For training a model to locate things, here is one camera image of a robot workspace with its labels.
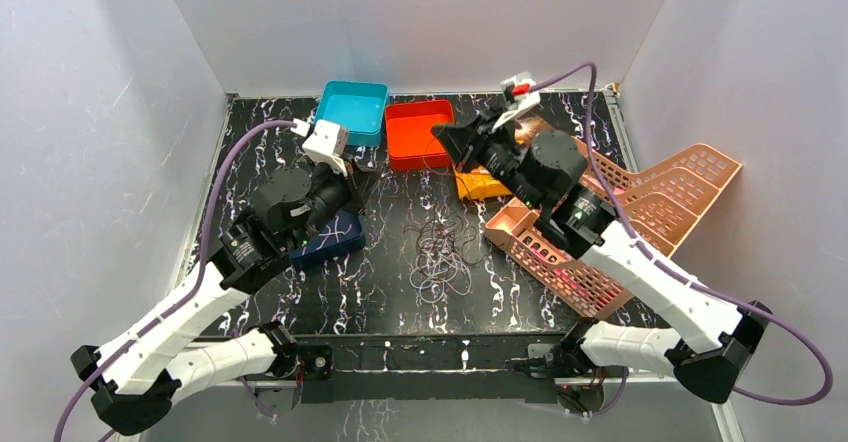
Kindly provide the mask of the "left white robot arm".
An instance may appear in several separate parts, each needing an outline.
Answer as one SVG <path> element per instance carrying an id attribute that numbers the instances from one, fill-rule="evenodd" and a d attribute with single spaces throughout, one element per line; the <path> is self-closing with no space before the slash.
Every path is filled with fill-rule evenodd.
<path id="1" fill-rule="evenodd" d="M 280 275 L 340 211 L 360 212 L 378 180 L 376 170 L 344 161 L 275 171 L 221 237 L 207 242 L 187 279 L 123 335 L 71 357 L 112 431 L 136 435 L 177 403 L 219 383 L 253 374 L 275 378 L 329 375 L 317 359 L 325 345 L 298 343 L 268 322 L 206 348 L 194 340 L 216 319 Z"/>

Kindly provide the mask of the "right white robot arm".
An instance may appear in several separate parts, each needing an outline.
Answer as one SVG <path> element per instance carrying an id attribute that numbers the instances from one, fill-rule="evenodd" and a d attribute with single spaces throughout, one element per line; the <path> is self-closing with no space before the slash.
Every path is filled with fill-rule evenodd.
<path id="1" fill-rule="evenodd" d="M 555 248 L 618 282 L 668 323 L 666 329 L 584 319 L 556 354 L 577 376 L 620 366 L 671 376 L 693 395 L 726 402 L 768 325 L 761 304 L 740 308 L 646 243 L 604 179 L 592 149 L 559 130 L 523 146 L 513 128 L 477 120 L 431 130 L 454 167 L 484 167 L 538 213 L 535 228 Z"/>

